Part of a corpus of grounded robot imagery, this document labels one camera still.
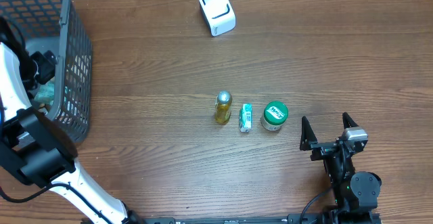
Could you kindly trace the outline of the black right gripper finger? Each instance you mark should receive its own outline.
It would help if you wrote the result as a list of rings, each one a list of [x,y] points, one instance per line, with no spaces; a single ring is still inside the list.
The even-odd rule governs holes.
[[[345,129],[358,127],[358,124],[349,116],[347,112],[342,114],[342,121]]]
[[[312,145],[318,143],[317,138],[311,128],[311,125],[307,117],[302,117],[301,126],[301,138],[300,138],[300,149],[301,150],[311,150]]]

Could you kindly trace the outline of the green lidded jar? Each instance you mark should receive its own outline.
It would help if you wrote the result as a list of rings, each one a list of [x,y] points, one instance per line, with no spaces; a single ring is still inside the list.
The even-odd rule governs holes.
[[[287,120],[289,110],[281,101],[273,101],[267,104],[260,118],[262,126],[268,131],[278,131]]]

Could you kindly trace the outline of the teal snack wrapper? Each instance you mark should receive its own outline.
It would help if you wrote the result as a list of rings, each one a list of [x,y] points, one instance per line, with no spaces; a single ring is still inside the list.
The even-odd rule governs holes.
[[[48,81],[46,84],[41,85],[34,100],[41,104],[47,104],[52,106],[54,101],[55,83]]]

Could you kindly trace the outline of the silver capped yellow drink bottle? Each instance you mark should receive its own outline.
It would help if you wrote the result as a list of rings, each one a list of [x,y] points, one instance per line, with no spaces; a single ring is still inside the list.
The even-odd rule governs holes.
[[[232,95],[228,91],[220,91],[215,100],[215,120],[221,124],[226,124],[231,116]]]

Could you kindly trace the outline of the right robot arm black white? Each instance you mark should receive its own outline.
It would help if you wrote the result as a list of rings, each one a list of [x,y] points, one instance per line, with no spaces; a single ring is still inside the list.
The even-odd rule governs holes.
[[[310,200],[299,216],[300,223],[381,223],[378,207],[382,180],[371,172],[355,170],[352,157],[364,150],[368,134],[349,116],[342,114],[344,131],[334,141],[318,142],[307,117],[302,117],[300,150],[310,151],[311,160],[323,161],[330,187]],[[309,207],[329,192],[335,204],[326,206],[315,217],[307,217]]]

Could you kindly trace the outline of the small green white carton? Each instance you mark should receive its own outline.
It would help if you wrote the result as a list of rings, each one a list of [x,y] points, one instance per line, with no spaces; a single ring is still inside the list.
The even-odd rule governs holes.
[[[242,133],[248,133],[252,129],[252,104],[242,104],[239,128]]]

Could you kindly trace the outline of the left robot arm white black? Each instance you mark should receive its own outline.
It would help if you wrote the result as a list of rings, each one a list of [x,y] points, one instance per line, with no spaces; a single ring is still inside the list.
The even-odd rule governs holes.
[[[28,54],[12,23],[1,19],[1,166],[24,185],[40,191],[8,202],[24,203],[51,191],[65,198],[89,223],[140,223],[140,218],[108,194],[78,161],[69,136],[31,104],[32,91],[55,75],[56,59],[48,51]]]

